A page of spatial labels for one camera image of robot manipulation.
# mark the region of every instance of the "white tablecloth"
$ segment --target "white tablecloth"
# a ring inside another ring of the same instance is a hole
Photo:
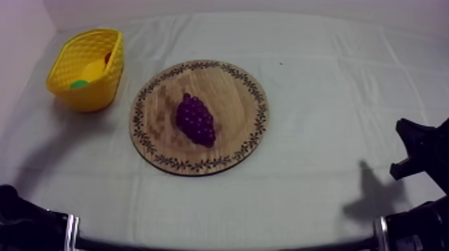
[[[84,235],[171,248],[307,246],[367,236],[374,218],[443,194],[425,174],[394,182],[388,172],[406,157],[398,119],[438,126],[449,116],[449,40],[280,13],[102,27],[124,35],[125,69],[111,107],[74,114],[47,92],[61,45],[84,29],[60,33],[0,141],[0,182],[80,216]],[[138,90],[191,59],[245,68],[270,105],[269,130],[256,151],[204,178],[158,171],[128,133]]]

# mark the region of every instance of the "plastic basket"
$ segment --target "plastic basket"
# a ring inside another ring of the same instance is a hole
[[[86,75],[86,66],[104,60],[108,53],[111,54],[104,69]],[[75,111],[97,111],[114,100],[122,70],[122,34],[114,29],[94,29],[76,35],[62,47],[46,86]],[[87,85],[70,87],[82,78],[88,81]]]

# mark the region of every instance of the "grape bunch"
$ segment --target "grape bunch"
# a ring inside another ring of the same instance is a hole
[[[184,93],[176,110],[176,126],[195,144],[208,148],[215,141],[214,118],[197,97]]]

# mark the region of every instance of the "black cable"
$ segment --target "black cable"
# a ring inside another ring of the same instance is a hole
[[[280,251],[359,251],[359,250],[375,250],[377,248],[377,240],[368,238],[364,240],[354,240],[351,242],[343,242],[338,244],[329,244],[321,246],[313,246],[309,248],[292,248]],[[89,238],[78,237],[76,240],[76,248],[87,251],[186,251],[180,249],[164,249],[149,248],[143,246],[131,246],[125,244],[105,242],[102,240],[94,240]]]
[[[280,251],[359,251],[377,250],[377,247],[378,240],[375,237],[371,237],[363,240],[353,240],[349,242],[311,246],[308,248],[290,248]]]
[[[76,239],[77,249],[87,251],[185,251],[164,248],[149,248],[144,246],[131,246],[119,243],[106,242],[103,240],[94,240],[78,236]]]

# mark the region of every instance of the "round wooden board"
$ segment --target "round wooden board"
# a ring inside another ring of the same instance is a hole
[[[194,144],[176,128],[184,93],[199,97],[214,118],[212,148]],[[137,95],[130,115],[131,139],[143,158],[162,171],[204,176],[243,161],[267,128],[267,97],[257,80],[230,63],[180,63],[153,77]]]

